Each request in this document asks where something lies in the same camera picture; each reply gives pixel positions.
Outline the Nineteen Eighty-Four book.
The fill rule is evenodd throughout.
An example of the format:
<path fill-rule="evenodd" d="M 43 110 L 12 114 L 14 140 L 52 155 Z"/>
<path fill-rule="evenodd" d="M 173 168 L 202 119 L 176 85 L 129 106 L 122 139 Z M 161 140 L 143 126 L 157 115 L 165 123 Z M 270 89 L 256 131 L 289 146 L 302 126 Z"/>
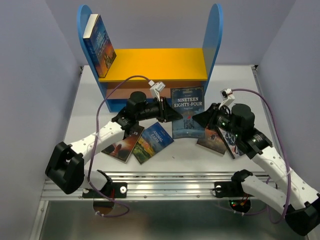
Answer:
<path fill-rule="evenodd" d="M 202 139 L 205 130 L 193 116 L 200 114 L 205 108 L 204 87 L 179 87 L 170 90 L 172 108 L 182 115 L 182 119 L 172 122 L 172 138 Z"/>

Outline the A Tale of Two Cities book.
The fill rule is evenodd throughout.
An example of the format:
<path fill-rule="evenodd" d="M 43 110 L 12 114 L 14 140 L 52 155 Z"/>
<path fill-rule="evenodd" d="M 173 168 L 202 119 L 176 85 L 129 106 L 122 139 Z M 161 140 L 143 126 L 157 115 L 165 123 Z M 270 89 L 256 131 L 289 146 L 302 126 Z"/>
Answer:
<path fill-rule="evenodd" d="M 204 147 L 207 150 L 210 150 L 216 154 L 224 155 L 227 151 L 225 143 L 221 139 L 220 135 L 214 129 L 209 130 L 204 129 L 204 138 L 197 140 L 196 144 L 198 146 Z"/>

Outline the Little Women book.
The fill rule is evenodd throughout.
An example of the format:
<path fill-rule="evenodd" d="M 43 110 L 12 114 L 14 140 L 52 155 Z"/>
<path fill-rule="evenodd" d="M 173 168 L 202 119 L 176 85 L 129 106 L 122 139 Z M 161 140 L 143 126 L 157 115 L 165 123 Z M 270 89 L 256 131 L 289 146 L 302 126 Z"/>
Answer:
<path fill-rule="evenodd" d="M 236 137 L 232 133 L 221 128 L 218 128 L 218 132 L 233 159 L 237 159 L 244 155 L 244 153 L 236 145 Z"/>

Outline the Jane Eyre book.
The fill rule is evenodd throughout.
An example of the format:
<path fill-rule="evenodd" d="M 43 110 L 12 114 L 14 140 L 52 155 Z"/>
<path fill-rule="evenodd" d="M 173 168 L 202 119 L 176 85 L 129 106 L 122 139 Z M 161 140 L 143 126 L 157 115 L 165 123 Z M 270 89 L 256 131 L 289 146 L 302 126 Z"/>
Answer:
<path fill-rule="evenodd" d="M 82 36 L 99 78 L 105 78 L 117 54 L 100 14 L 91 14 Z"/>

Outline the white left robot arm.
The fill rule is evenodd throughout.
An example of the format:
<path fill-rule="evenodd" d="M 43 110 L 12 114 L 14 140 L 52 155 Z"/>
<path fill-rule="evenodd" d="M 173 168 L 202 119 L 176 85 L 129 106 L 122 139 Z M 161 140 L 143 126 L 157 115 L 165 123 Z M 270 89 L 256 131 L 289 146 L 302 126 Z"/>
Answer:
<path fill-rule="evenodd" d="M 96 154 L 133 133 L 140 121 L 157 119 L 167 123 L 182 117 L 165 97 L 147 102 L 143 92 L 135 91 L 125 107 L 105 126 L 97 126 L 94 133 L 70 144 L 63 141 L 58 143 L 53 149 L 45 174 L 67 195 L 85 188 L 94 189 L 100 197 L 106 197 L 111 193 L 111 179 L 101 170 L 85 169 L 85 165 L 92 166 Z"/>

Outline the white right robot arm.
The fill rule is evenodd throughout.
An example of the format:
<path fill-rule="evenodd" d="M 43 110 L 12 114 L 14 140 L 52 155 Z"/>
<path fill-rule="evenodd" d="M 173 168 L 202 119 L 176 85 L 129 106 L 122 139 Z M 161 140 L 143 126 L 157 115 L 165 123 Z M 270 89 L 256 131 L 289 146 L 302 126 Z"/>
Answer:
<path fill-rule="evenodd" d="M 248 105 L 237 103 L 227 111 L 213 103 L 192 118 L 208 130 L 222 129 L 233 134 L 239 150 L 279 187 L 275 189 L 242 170 L 236 172 L 230 182 L 233 194 L 247 193 L 284 214 L 286 223 L 300 236 L 306 236 L 320 224 L 320 193 L 289 167 L 272 142 L 255 128 L 255 115 Z"/>

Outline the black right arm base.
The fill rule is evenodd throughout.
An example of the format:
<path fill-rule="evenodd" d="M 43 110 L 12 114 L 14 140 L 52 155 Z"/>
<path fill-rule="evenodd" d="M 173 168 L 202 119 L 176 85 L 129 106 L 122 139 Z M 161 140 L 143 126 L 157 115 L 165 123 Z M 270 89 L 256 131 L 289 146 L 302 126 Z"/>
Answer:
<path fill-rule="evenodd" d="M 240 183 L 234 181 L 215 182 L 211 193 L 216 198 L 229 198 L 229 206 L 234 212 L 246 214 L 251 209 L 250 196 L 243 191 Z"/>

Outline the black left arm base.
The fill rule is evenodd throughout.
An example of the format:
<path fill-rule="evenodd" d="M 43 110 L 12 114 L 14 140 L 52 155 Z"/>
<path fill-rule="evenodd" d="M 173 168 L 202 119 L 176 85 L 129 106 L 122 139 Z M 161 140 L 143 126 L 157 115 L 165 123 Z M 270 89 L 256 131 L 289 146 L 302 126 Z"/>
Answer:
<path fill-rule="evenodd" d="M 98 192 L 93 189 L 84 189 L 82 191 L 82 198 L 93 200 L 94 209 L 108 209 L 114 208 L 115 200 L 125 199 L 127 197 L 128 184 L 126 182 L 113 182 L 104 186 L 100 192 L 106 195 L 112 201 L 104 198 Z"/>

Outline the Animal Farm book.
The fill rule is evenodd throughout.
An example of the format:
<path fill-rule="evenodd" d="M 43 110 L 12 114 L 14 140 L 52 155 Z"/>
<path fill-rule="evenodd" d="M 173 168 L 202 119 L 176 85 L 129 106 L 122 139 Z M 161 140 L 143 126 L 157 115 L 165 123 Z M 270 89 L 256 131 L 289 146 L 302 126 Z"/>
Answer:
<path fill-rule="evenodd" d="M 143 165 L 173 142 L 168 132 L 156 122 L 142 132 L 132 153 L 138 163 Z"/>

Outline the blue and yellow bookshelf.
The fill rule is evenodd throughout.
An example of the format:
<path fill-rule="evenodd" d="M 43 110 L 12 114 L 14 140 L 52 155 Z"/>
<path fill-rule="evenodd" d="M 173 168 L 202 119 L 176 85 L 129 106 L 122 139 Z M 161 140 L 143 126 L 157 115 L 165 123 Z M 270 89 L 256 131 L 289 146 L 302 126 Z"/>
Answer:
<path fill-rule="evenodd" d="M 83 40 L 91 14 L 94 13 L 89 6 L 78 7 L 78 39 L 103 98 L 108 98 L 106 106 L 111 113 L 121 110 L 133 91 L 144 92 L 149 100 L 153 98 L 141 76 L 164 82 L 166 88 L 161 92 L 164 97 L 170 96 L 171 88 L 208 87 L 223 35 L 224 14 L 220 4 L 215 3 L 210 9 L 201 48 L 114 49 L 116 58 L 104 78 L 98 77 Z"/>

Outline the Three Days to See book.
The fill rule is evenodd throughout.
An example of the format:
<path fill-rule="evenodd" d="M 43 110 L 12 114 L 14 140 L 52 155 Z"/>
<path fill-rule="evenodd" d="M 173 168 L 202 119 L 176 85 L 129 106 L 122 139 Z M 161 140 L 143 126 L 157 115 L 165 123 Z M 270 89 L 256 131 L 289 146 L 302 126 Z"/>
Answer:
<path fill-rule="evenodd" d="M 129 135 L 123 140 L 115 142 L 106 147 L 101 152 L 117 159 L 122 163 L 127 163 L 136 143 L 144 131 L 143 126 L 137 126 Z"/>

